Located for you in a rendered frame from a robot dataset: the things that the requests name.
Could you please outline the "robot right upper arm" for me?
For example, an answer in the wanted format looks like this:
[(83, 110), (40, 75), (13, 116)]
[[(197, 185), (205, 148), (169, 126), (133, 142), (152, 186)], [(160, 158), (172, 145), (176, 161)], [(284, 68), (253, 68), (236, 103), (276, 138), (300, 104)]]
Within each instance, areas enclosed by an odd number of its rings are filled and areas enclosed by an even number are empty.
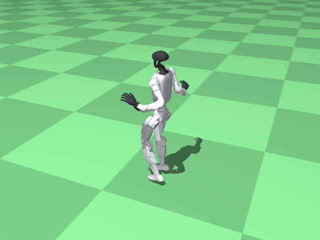
[(172, 85), (173, 85), (173, 91), (174, 91), (174, 93), (175, 94), (178, 94), (178, 93), (181, 93), (182, 91), (180, 90), (180, 87), (179, 87), (179, 83), (178, 83), (178, 80), (177, 80), (177, 78), (176, 78), (176, 74), (175, 74), (175, 70), (172, 68), (172, 67), (170, 67), (170, 68), (168, 68), (170, 71), (171, 71), (171, 73), (172, 73)]

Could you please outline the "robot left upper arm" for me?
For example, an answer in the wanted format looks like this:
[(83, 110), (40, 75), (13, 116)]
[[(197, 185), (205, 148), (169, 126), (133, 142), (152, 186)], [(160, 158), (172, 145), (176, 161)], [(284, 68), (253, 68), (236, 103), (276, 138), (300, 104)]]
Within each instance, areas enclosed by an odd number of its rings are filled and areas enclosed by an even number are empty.
[[(149, 87), (152, 89), (152, 92), (154, 94), (154, 96), (158, 99), (161, 100), (163, 102), (162, 107), (160, 107), (159, 109), (163, 108), (165, 105), (165, 100), (163, 98), (161, 89), (160, 89), (160, 81), (158, 80), (158, 78), (155, 76), (153, 77), (150, 81), (149, 81)], [(158, 101), (157, 100), (157, 101)]]

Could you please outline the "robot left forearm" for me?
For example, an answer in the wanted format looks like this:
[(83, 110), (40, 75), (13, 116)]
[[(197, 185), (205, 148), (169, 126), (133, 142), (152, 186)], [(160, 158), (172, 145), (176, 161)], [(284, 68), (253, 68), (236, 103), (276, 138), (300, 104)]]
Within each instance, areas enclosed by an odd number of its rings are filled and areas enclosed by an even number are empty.
[(155, 111), (156, 109), (162, 106), (163, 106), (163, 102), (161, 100), (158, 100), (156, 102), (152, 102), (151, 104), (146, 104), (146, 105), (142, 105), (139, 103), (137, 108), (140, 110), (140, 112), (146, 113), (149, 111)]

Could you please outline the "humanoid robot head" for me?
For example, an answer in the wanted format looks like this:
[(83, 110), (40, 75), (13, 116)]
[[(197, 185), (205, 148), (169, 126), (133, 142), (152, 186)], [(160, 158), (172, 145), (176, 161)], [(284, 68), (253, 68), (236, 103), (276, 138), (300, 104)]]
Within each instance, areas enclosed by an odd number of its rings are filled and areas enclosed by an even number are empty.
[[(165, 69), (165, 66), (161, 64), (161, 62), (169, 59), (169, 55), (165, 51), (159, 50), (159, 51), (154, 52), (152, 54), (152, 58), (154, 61), (154, 67), (158, 68), (160, 75), (165, 76), (167, 73), (169, 73), (169, 71)], [(157, 65), (156, 65), (156, 61), (158, 61)]]

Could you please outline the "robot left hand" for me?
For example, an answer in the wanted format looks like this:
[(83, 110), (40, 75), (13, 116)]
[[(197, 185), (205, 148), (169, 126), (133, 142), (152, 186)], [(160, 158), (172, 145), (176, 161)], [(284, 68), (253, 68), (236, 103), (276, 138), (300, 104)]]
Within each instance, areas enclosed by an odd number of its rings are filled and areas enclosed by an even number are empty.
[[(129, 93), (129, 94), (124, 93), (121, 96), (122, 96), (121, 98), (123, 98), (123, 99), (121, 99), (121, 101), (128, 103), (129, 105), (133, 106), (137, 111), (140, 111), (140, 109), (137, 108), (138, 104), (140, 104), (140, 103), (136, 101), (136, 99), (132, 93)], [(123, 97), (123, 96), (125, 96), (125, 97)]]

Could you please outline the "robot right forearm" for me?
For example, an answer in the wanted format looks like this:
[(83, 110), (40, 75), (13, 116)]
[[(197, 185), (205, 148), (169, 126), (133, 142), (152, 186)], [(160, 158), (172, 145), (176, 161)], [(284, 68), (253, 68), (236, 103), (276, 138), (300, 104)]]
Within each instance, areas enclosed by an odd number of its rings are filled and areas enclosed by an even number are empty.
[(187, 94), (187, 90), (184, 89), (184, 88), (182, 88), (180, 85), (179, 85), (179, 88), (180, 88), (180, 90), (181, 90), (182, 92), (180, 92), (180, 93), (178, 93), (178, 94), (185, 96), (185, 95)]

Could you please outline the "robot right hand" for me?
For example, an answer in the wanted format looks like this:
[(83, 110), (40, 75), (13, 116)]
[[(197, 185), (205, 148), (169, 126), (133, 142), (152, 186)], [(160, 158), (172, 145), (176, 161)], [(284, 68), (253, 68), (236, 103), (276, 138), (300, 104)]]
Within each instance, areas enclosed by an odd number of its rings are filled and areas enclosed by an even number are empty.
[(184, 88), (185, 90), (187, 90), (188, 89), (188, 87), (189, 87), (189, 84), (188, 83), (186, 83), (186, 81), (180, 81), (181, 82), (181, 86), (182, 86), (182, 88)]

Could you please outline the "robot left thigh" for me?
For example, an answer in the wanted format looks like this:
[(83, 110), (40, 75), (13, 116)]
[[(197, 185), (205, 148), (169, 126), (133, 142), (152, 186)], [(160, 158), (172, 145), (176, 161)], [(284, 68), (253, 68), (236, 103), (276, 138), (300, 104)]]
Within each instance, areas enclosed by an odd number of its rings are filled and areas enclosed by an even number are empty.
[(150, 138), (152, 136), (152, 133), (154, 131), (154, 129), (158, 126), (160, 121), (160, 117), (155, 115), (153, 116), (149, 116), (141, 129), (141, 143), (142, 146), (143, 144), (146, 144), (149, 148), (149, 151), (151, 151), (153, 149), (153, 144), (150, 142)]

